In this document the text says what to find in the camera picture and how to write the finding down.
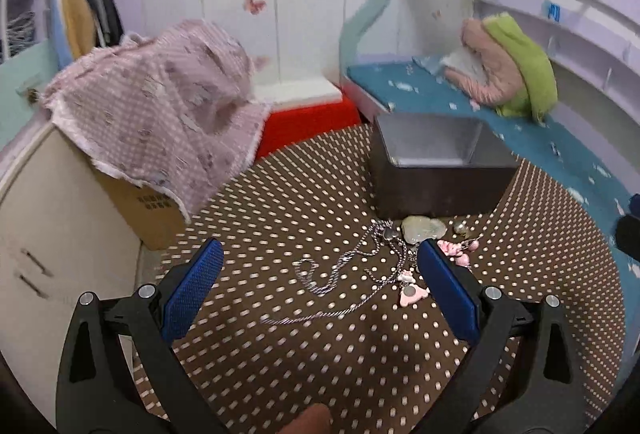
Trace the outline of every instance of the brown fabric with white dots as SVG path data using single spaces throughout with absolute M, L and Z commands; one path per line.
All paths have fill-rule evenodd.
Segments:
M 375 218 L 369 136 L 369 127 L 354 127 L 267 157 L 225 185 L 164 257 L 168 270 L 210 236 L 224 246 L 225 267 L 174 351 L 233 433 L 277 432 L 311 403 L 330 407 L 335 433 L 407 433 L 465 356 L 465 343 L 449 332 L 435 302 L 399 308 L 396 286 L 342 320 L 260 323 L 263 315 L 348 308 L 371 291 L 364 266 L 391 275 L 396 259 L 384 247 L 377 257 L 356 257 L 337 289 L 319 298 L 303 290 L 292 266 L 317 260 L 322 283 Z M 481 236 L 470 257 L 483 284 L 519 299 L 560 297 L 586 375 L 586 420 L 593 420 L 610 398 L 624 338 L 618 271 L 602 234 L 567 191 L 527 161 L 494 213 L 466 222 Z M 515 341 L 505 348 L 480 416 L 494 409 L 516 349 Z M 134 377 L 147 409 L 162 416 L 142 366 Z

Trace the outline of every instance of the blue bed sheet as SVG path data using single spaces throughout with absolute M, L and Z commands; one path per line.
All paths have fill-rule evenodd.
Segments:
M 486 121 L 511 150 L 572 193 L 609 240 L 620 272 L 626 324 L 623 361 L 629 359 L 640 335 L 640 317 L 636 317 L 640 279 L 632 270 L 637 263 L 616 249 L 613 234 L 621 212 L 628 207 L 630 194 L 600 159 L 553 118 L 539 125 L 523 118 L 503 118 L 484 107 L 474 109 L 464 93 L 413 62 L 355 65 L 348 74 L 394 111 L 473 116 Z

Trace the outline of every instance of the green blanket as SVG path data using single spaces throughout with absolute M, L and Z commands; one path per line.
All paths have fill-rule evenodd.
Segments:
M 524 79 L 525 88 L 497 108 L 501 116 L 532 116 L 542 121 L 558 102 L 554 70 L 545 51 L 525 35 L 511 15 L 504 13 L 482 21 L 485 30 L 509 53 Z

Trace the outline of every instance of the bunk bed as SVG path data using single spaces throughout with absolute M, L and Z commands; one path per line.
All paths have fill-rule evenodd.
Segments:
M 586 146 L 583 132 L 570 121 L 563 121 L 560 112 L 541 125 L 525 119 L 506 119 L 472 104 L 437 72 L 431 74 L 429 67 L 419 67 L 417 57 L 358 55 L 359 41 L 390 2 L 367 0 L 342 29 L 340 72 L 345 93 L 369 120 L 389 111 L 482 118 L 516 154 L 560 182 L 583 205 L 609 242 L 625 302 L 623 362 L 629 360 L 640 336 L 640 280 L 636 276 L 640 269 L 615 248 L 612 234 L 620 215 L 625 213 L 630 193 L 640 189 L 638 173 L 631 168 L 626 173 L 615 167 L 610 169 L 611 165 L 602 160 L 607 154 L 606 146 L 600 146 L 601 150 Z M 575 5 L 561 6 L 559 20 L 548 17 L 548 2 L 475 0 L 474 10 L 479 18 L 509 12 L 524 32 L 546 49 L 552 62 L 589 83 L 640 125 L 640 40 L 634 37 L 640 30 L 638 0 L 577 0 Z M 605 14 L 612 24 L 599 23 L 597 17 L 586 16 L 587 11 Z M 629 35 L 611 30 L 615 24 L 628 28 Z M 433 64 L 440 58 L 422 59 Z

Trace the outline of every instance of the blue gripper pad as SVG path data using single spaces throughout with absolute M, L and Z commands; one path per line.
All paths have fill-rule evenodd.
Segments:
M 449 259 L 436 248 L 428 241 L 420 245 L 418 270 L 453 334 L 474 346 L 480 338 L 478 309 L 450 268 Z
M 222 245 L 210 240 L 189 263 L 189 271 L 164 305 L 161 335 L 171 344 L 184 338 L 223 265 Z

